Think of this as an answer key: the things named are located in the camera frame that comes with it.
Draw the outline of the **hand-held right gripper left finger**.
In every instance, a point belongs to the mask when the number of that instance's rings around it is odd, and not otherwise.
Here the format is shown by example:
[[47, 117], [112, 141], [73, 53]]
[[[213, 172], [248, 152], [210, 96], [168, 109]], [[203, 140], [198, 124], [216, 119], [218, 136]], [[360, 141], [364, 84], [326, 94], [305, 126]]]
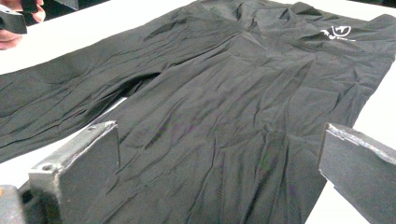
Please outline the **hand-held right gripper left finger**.
[[120, 167], [118, 125], [92, 125], [33, 166], [29, 183], [49, 224], [99, 224], [97, 208]]

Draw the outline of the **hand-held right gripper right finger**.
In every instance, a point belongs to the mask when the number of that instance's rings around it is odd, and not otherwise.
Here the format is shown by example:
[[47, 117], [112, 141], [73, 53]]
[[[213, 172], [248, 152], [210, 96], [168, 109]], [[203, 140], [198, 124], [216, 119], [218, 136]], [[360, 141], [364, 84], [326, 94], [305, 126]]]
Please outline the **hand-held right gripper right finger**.
[[328, 123], [318, 169], [370, 224], [396, 224], [395, 149], [352, 128]]

